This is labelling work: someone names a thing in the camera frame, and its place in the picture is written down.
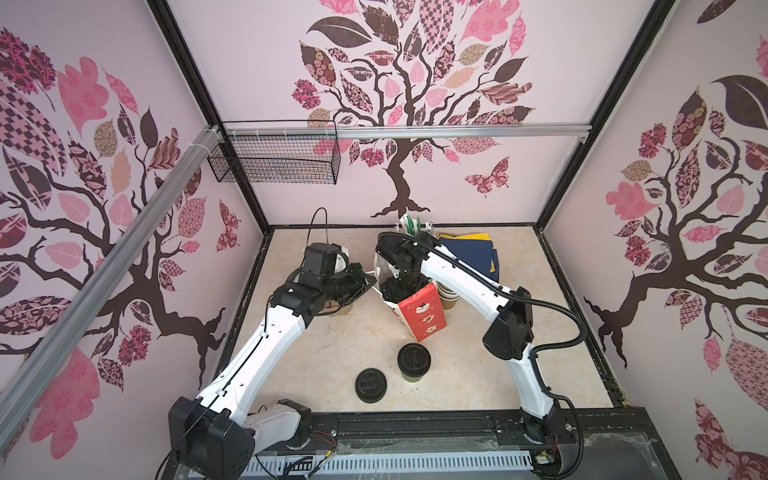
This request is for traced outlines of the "red white paper gift bag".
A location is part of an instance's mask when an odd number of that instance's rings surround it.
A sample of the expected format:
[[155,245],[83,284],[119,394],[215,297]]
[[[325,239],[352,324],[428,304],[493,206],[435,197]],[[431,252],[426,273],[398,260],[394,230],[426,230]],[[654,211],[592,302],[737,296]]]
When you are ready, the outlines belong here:
[[445,329],[447,320],[436,282],[421,276],[414,283],[406,283],[396,273],[383,257],[374,256],[376,290],[412,338],[422,342]]

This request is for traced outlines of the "green paper coffee cup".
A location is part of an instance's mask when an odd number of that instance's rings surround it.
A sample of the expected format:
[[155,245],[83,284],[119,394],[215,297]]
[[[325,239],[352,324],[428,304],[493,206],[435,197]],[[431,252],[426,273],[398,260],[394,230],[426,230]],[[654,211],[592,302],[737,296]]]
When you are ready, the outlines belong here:
[[424,375],[410,375],[402,372],[401,372],[401,375],[405,381],[410,383],[419,382],[424,377]]

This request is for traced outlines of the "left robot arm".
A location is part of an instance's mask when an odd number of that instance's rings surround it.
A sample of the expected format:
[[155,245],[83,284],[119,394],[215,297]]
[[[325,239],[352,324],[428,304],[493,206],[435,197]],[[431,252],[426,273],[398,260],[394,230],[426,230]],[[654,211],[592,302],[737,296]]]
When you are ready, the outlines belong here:
[[279,443],[304,447],[310,436],[308,407],[288,399],[260,413],[251,407],[312,320],[351,305],[375,283],[343,247],[307,246],[300,266],[268,298],[263,319],[244,347],[195,398],[181,397],[170,409],[166,460],[208,479],[237,479],[258,452]]

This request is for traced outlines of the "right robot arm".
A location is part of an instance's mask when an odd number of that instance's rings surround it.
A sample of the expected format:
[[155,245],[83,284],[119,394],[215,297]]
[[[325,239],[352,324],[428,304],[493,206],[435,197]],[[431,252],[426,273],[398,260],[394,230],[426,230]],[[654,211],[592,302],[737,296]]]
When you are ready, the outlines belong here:
[[520,408],[543,421],[552,416],[555,401],[537,379],[532,350],[532,306],[524,288],[514,291],[456,257],[428,234],[415,237],[384,232],[378,235],[376,253],[407,281],[431,279],[441,283],[477,310],[489,322],[483,337],[486,350],[506,364],[516,386]]

